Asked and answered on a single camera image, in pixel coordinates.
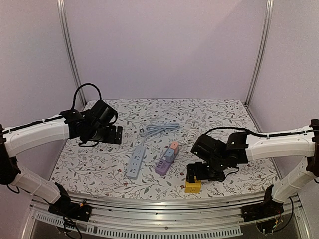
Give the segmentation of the yellow cube socket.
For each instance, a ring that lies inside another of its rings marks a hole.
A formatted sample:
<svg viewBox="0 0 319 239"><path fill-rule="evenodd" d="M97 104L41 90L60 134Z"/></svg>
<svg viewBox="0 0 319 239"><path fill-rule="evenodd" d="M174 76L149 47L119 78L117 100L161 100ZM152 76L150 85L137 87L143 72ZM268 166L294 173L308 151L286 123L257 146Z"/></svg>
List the yellow cube socket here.
<svg viewBox="0 0 319 239"><path fill-rule="evenodd" d="M194 183L185 182L185 193L198 194L201 191L201 181L194 177Z"/></svg>

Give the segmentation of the blue plug adapter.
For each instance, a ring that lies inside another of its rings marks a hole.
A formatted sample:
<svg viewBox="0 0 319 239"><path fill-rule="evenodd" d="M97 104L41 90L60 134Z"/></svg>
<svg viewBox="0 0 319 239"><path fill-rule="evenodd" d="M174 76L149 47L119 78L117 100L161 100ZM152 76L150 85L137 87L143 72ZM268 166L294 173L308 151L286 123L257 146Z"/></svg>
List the blue plug adapter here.
<svg viewBox="0 0 319 239"><path fill-rule="evenodd" d="M165 153L165 160L168 163L172 163L175 158L175 151L171 148L169 148Z"/></svg>

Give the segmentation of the pink plug adapter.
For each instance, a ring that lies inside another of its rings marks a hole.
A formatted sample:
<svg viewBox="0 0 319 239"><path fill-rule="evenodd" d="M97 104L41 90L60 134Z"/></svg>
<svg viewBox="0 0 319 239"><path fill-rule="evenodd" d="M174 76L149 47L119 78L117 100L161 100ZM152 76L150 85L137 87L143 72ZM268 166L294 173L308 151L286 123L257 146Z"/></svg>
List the pink plug adapter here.
<svg viewBox="0 0 319 239"><path fill-rule="evenodd" d="M173 142L170 145L170 149L172 149L174 151L174 154L177 155L179 152L179 143L178 142Z"/></svg>

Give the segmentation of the purple power strip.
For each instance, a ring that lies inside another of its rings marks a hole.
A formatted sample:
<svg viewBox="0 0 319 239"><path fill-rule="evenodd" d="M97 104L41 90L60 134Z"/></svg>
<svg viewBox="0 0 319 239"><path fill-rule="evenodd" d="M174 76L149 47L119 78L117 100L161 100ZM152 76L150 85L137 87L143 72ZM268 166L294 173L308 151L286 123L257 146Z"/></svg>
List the purple power strip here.
<svg viewBox="0 0 319 239"><path fill-rule="evenodd" d="M156 164L155 166L155 173L164 176L166 175L166 173L168 172L168 170L170 169L171 165L174 163L175 158L177 157L177 155L175 155L174 161L172 163L168 163L165 160L165 153L162 155L162 157L160 158L159 162Z"/></svg>

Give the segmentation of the light blue power strip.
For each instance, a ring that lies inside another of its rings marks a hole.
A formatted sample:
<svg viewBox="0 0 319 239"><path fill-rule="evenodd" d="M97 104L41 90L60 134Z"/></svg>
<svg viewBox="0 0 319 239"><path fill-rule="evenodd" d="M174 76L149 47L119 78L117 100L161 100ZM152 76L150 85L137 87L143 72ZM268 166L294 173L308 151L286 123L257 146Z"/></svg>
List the light blue power strip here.
<svg viewBox="0 0 319 239"><path fill-rule="evenodd" d="M146 148L143 145L139 145L135 148L133 155L130 158L128 168L126 170L126 176L129 179L137 179L145 150Z"/></svg>

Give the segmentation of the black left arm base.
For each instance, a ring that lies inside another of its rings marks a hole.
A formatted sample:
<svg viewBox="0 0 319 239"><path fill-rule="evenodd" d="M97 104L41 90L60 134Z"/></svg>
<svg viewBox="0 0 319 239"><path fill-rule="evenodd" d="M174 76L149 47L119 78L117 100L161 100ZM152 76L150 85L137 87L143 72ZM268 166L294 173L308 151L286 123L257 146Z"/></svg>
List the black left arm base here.
<svg viewBox="0 0 319 239"><path fill-rule="evenodd" d="M48 211L66 218L88 222L92 207L87 204L87 199L82 199L79 203L71 202L71 198L63 186L58 183L55 185L59 189L60 197L55 203L50 204Z"/></svg>

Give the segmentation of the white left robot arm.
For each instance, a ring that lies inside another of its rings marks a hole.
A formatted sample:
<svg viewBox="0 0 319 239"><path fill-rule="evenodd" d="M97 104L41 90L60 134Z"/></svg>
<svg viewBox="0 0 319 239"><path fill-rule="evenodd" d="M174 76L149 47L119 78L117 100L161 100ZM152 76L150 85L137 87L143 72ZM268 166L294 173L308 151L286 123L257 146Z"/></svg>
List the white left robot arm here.
<svg viewBox="0 0 319 239"><path fill-rule="evenodd" d="M99 143L121 144L122 127L115 126L118 112L99 98L92 108L78 111L75 104L47 119L0 129L0 183L23 189L54 205L63 216L74 212L74 205L64 187L49 182L38 174L19 166L17 156L30 149L56 141L78 138L86 147Z"/></svg>

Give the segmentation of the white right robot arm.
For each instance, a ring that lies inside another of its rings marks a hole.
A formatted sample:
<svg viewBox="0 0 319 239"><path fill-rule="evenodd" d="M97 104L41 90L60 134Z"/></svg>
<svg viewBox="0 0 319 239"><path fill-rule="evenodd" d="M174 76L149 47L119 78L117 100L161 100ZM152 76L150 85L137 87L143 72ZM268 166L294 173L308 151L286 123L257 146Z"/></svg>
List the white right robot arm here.
<svg viewBox="0 0 319 239"><path fill-rule="evenodd" d="M227 142L202 134L191 153L202 159L187 165L186 180L223 181L226 168L234 168L250 161L301 156L301 162L280 182L271 185L265 192L264 201L258 205L258 213L268 217L292 194L319 176L319 121L292 131L268 134L254 133L245 128L233 128Z"/></svg>

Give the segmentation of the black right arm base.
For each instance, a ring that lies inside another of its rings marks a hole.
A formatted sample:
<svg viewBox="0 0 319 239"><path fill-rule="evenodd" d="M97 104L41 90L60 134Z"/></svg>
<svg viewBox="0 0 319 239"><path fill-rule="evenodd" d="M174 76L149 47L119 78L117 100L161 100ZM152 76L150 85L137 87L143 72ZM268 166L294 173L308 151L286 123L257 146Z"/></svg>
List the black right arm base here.
<svg viewBox="0 0 319 239"><path fill-rule="evenodd" d="M241 207L241 217L243 218L244 222L272 217L284 212L283 203L278 203L273 200L273 187L274 185L270 185L266 189L264 199L261 203L250 204Z"/></svg>

